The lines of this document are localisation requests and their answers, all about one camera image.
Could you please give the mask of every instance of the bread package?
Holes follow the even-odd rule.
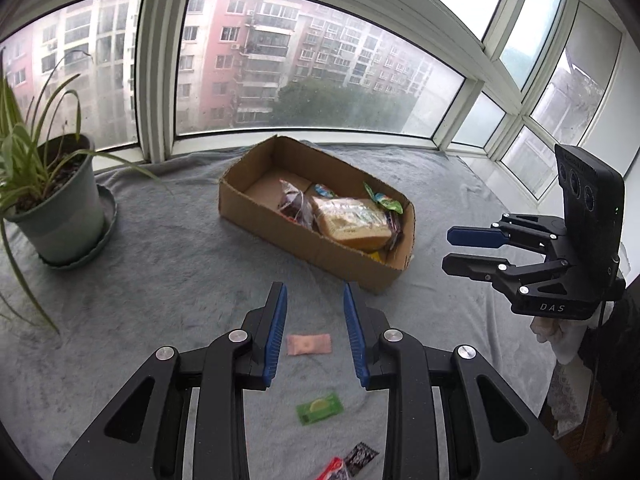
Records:
[[[386,215],[372,200],[311,199],[320,232],[335,242],[361,251],[377,251],[392,236]]]

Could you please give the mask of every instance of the pink packet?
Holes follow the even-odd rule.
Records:
[[[331,336],[318,335],[287,335],[287,354],[330,354]]]

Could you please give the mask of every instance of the cardboard box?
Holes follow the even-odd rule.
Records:
[[[402,204],[404,236],[381,263],[340,245],[278,213],[280,179],[308,191],[325,184],[338,196],[367,198],[363,182]],[[256,144],[220,181],[220,216],[348,282],[381,292],[409,265],[414,248],[414,206],[399,191],[370,174],[289,137]]]

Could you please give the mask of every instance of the tree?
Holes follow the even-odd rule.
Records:
[[[415,102],[412,95],[369,92],[362,86],[309,78],[280,89],[271,125],[401,132]]]

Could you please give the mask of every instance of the potted plant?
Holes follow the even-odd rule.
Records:
[[[80,99],[75,90],[67,88],[79,74],[66,79],[44,102],[44,109],[38,115],[53,72],[55,69],[35,104],[31,100],[23,120],[13,89],[4,75],[0,52],[0,235],[20,286],[46,323],[58,331],[20,272],[9,247],[4,221],[15,223],[47,263],[65,264],[91,250],[102,232],[104,212],[92,168],[94,156],[116,160],[160,181],[148,170],[118,156],[96,152],[93,141],[81,133]],[[76,99],[75,131],[51,138],[56,113],[65,97]],[[47,120],[49,126],[43,140]],[[14,316],[33,324],[15,310],[1,292],[0,300]]]

